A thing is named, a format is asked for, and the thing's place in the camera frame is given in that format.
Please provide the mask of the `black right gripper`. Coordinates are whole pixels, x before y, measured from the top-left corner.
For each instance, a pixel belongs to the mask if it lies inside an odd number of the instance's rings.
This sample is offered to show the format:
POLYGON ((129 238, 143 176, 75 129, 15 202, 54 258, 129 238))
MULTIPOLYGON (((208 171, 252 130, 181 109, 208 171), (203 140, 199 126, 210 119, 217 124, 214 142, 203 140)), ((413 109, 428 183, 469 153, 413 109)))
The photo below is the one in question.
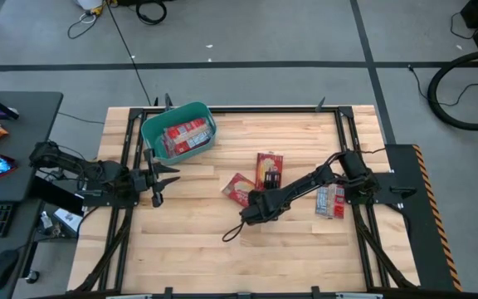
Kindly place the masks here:
POLYGON ((283 213, 284 193, 279 189, 280 182, 280 172, 265 172, 264 188, 268 190, 252 190, 248 194, 248 205, 240 212, 242 222, 248 225, 266 223, 283 213))

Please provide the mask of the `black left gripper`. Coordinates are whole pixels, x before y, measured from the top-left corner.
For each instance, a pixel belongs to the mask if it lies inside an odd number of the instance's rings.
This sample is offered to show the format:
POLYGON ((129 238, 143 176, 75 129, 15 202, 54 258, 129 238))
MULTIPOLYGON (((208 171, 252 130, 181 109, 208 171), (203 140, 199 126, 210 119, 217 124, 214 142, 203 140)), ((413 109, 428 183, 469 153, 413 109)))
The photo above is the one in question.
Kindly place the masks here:
POLYGON ((152 205, 160 207, 163 203, 163 195, 161 192, 168 184, 171 184, 179 177, 172 177, 159 180, 159 174, 177 173, 179 169, 174 169, 161 163, 154 163, 154 150, 145 149, 143 151, 144 158, 147 161, 147 169, 132 169, 130 178, 135 193, 139 194, 144 191, 152 190, 152 205))

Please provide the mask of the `red popcorn bag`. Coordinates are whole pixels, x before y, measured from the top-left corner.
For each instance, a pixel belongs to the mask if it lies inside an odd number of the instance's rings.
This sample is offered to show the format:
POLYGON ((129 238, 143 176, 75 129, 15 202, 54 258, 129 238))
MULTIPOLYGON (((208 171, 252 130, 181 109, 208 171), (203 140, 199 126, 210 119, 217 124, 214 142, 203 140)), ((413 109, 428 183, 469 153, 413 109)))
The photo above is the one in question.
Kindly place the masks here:
POLYGON ((271 171, 271 174, 275 171, 283 172, 283 156, 273 153, 258 153, 256 160, 256 189, 265 190, 264 179, 265 172, 271 171))
POLYGON ((229 199, 239 203, 242 207, 248 206, 248 195, 255 189, 255 184, 239 173, 235 173, 222 193, 229 199))
POLYGON ((214 135, 206 118, 198 118, 163 130, 168 157, 175 157, 205 145, 214 135))
POLYGON ((344 218, 344 187, 338 184, 322 186, 317 189, 315 213, 330 219, 344 218))

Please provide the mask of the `teal plastic basket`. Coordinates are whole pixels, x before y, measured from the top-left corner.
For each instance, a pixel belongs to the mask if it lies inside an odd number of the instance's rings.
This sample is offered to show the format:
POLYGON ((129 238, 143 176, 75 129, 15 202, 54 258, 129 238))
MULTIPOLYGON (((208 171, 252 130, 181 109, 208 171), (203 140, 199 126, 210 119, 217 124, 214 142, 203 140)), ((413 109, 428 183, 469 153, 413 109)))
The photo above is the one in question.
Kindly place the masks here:
POLYGON ((171 110, 167 110, 166 112, 147 119, 143 123, 140 132, 144 138, 144 143, 148 148, 154 151, 155 159, 162 164, 173 165, 211 149, 217 138, 217 125, 213 119, 212 113, 205 104, 202 102, 193 102, 172 108, 171 110), (165 130, 174 125, 181 125, 182 123, 200 118, 205 120, 211 129, 208 141, 201 145, 197 145, 194 149, 187 152, 169 155, 166 146, 163 143, 163 134, 165 133, 165 130))

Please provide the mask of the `white box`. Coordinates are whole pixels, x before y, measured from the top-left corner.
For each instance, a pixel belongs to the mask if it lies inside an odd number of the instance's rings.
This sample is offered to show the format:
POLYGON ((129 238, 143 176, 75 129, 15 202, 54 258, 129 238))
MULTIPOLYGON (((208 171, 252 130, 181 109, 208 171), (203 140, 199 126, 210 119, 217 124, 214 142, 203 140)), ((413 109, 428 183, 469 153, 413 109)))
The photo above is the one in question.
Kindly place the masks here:
POLYGON ((68 232, 77 234, 79 231, 80 223, 83 219, 82 216, 70 213, 63 208, 58 208, 54 212, 54 217, 68 232))

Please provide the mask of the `black desk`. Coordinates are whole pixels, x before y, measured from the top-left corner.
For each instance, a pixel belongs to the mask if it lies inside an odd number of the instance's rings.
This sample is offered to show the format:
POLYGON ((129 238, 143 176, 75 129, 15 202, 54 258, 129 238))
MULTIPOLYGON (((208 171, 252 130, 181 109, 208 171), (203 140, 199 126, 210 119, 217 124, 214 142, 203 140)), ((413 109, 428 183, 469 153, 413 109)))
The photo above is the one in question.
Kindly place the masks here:
POLYGON ((0 178, 0 202, 14 202, 16 210, 7 235, 0 237, 0 253, 18 248, 20 256, 0 299, 10 299, 22 267, 27 260, 26 243, 34 235, 42 201, 29 195, 36 171, 29 166, 29 155, 37 142, 49 138, 63 95, 60 92, 0 91, 0 102, 17 109, 19 118, 3 120, 9 132, 0 139, 0 154, 16 160, 18 168, 0 178))

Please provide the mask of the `black platform with hazard stripe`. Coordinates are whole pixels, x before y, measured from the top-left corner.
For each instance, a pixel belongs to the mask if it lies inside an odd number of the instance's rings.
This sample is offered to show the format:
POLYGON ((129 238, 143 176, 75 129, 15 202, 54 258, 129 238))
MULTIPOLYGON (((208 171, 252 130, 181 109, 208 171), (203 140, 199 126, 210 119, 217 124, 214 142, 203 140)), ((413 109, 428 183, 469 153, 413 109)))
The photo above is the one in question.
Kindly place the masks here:
POLYGON ((409 241, 421 287, 460 292, 462 285, 420 147, 388 145, 386 150, 398 182, 416 190, 403 200, 402 210, 410 222, 409 241))

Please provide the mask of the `large black hoop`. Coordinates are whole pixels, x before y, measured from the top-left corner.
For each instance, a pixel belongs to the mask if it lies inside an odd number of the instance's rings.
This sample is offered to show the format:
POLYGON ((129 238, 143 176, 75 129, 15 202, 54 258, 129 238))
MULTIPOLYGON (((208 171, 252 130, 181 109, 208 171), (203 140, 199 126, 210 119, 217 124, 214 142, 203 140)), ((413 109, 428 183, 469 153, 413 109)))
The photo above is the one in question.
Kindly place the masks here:
POLYGON ((441 79, 454 68, 478 60, 478 52, 473 52, 464 56, 460 56, 453 61, 445 64, 431 79, 427 88, 427 97, 432 113, 443 123, 455 127, 460 130, 478 131, 478 123, 467 123, 453 118, 448 115, 441 107, 437 99, 437 88, 441 79))

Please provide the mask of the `white container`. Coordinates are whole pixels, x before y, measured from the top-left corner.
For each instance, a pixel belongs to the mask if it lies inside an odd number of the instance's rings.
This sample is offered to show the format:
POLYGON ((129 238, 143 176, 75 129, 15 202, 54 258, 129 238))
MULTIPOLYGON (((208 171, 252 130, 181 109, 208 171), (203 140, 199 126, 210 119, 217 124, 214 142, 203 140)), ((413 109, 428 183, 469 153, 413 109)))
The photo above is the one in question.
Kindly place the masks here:
POLYGON ((74 0, 74 2, 83 10, 90 11, 100 7, 103 0, 74 0))

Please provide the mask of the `black computer mouse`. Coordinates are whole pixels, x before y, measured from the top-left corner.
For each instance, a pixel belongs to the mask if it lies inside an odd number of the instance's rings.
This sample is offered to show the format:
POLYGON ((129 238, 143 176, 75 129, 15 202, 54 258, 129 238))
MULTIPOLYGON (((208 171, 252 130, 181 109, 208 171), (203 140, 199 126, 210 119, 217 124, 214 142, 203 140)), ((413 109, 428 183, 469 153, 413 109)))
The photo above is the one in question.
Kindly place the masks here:
POLYGON ((7 284, 19 258, 19 251, 5 250, 0 253, 0 290, 7 284))

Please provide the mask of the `black aluminium rig frame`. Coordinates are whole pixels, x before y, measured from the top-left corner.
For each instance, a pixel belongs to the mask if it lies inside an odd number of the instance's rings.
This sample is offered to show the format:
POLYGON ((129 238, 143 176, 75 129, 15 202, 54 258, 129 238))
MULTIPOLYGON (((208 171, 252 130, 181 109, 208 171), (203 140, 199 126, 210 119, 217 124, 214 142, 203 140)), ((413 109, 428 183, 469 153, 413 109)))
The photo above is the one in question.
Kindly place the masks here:
POLYGON ((159 208, 144 194, 132 217, 123 293, 195 293, 258 297, 291 292, 365 289, 352 209, 341 219, 315 214, 315 196, 296 200, 278 221, 244 227, 230 242, 222 236, 240 222, 240 207, 222 194, 234 174, 253 178, 256 156, 284 158, 291 183, 339 151, 359 143, 376 172, 391 165, 375 109, 357 105, 351 130, 340 112, 301 106, 217 107, 217 140, 208 151, 178 164, 159 208))

